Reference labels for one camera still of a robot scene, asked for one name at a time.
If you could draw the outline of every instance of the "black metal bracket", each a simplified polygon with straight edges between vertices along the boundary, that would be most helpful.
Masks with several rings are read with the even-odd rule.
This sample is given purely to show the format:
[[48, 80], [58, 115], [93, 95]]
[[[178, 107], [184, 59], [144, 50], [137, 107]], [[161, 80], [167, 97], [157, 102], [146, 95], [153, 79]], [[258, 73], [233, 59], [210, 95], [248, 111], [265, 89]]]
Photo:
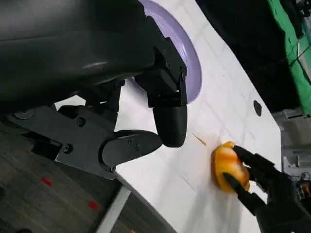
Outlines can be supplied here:
[[35, 140], [33, 152], [108, 179], [115, 178], [116, 165], [144, 156], [162, 145], [155, 133], [114, 133], [107, 130], [114, 129], [111, 122], [87, 107], [69, 107], [75, 117], [42, 106], [9, 115], [7, 119], [32, 132], [28, 137]]

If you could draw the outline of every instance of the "black cable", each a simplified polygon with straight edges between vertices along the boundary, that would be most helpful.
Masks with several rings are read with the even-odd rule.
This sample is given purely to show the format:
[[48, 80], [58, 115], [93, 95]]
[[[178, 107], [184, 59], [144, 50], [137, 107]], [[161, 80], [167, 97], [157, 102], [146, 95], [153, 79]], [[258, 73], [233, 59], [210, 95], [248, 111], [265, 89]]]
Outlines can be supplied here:
[[295, 59], [290, 63], [290, 66], [296, 62], [309, 48], [311, 47], [311, 44]]
[[294, 49], [296, 48], [296, 46], [297, 46], [298, 44], [299, 44], [299, 42], [293, 46], [292, 50], [290, 51], [289, 54], [286, 55], [286, 57], [281, 58], [280, 60], [278, 60], [278, 61], [275, 62], [275, 63], [269, 64], [269, 65], [267, 65], [267, 66], [261, 67], [261, 68], [255, 70], [255, 71], [253, 71], [252, 73], [249, 74], [249, 76], [252, 76], [252, 75], [254, 75], [255, 73], [258, 73], [259, 71], [262, 71], [262, 70], [267, 69], [267, 68], [270, 68], [270, 67], [274, 67], [274, 66], [278, 65], [279, 63], [284, 62], [284, 61], [292, 54], [292, 52], [294, 51]]

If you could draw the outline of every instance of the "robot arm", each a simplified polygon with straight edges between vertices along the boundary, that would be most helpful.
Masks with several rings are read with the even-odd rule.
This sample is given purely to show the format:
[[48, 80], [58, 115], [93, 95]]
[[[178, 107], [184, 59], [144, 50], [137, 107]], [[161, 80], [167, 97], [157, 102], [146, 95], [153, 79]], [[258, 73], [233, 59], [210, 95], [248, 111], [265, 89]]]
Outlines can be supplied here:
[[[33, 152], [112, 178], [115, 166], [187, 130], [187, 67], [138, 0], [0, 3], [0, 128]], [[124, 79], [147, 92], [156, 135], [114, 132]], [[53, 103], [78, 95], [86, 106]]]
[[265, 203], [255, 193], [249, 193], [231, 174], [223, 173], [238, 199], [257, 218], [262, 233], [305, 233], [311, 227], [311, 215], [298, 201], [291, 178], [275, 169], [274, 164], [259, 154], [234, 146], [238, 158], [255, 181], [268, 194]]

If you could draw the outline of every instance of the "robotic hand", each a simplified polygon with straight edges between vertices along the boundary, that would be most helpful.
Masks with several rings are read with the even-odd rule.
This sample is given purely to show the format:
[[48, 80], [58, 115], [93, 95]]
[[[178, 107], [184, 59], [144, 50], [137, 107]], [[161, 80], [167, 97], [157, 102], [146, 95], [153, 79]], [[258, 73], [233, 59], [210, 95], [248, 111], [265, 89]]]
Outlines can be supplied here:
[[311, 229], [311, 215], [298, 201], [295, 184], [279, 172], [272, 162], [234, 146], [238, 158], [249, 171], [250, 180], [268, 194], [265, 203], [257, 194], [247, 192], [231, 174], [223, 173], [238, 199], [257, 218], [262, 233], [306, 233]]

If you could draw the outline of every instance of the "black plastic cover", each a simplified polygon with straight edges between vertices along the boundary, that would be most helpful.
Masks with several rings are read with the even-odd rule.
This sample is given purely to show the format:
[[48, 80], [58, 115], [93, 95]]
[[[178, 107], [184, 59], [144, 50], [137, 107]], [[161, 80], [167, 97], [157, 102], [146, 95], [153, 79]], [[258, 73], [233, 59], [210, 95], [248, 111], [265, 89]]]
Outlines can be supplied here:
[[167, 147], [180, 147], [187, 133], [187, 106], [153, 108], [157, 133]]

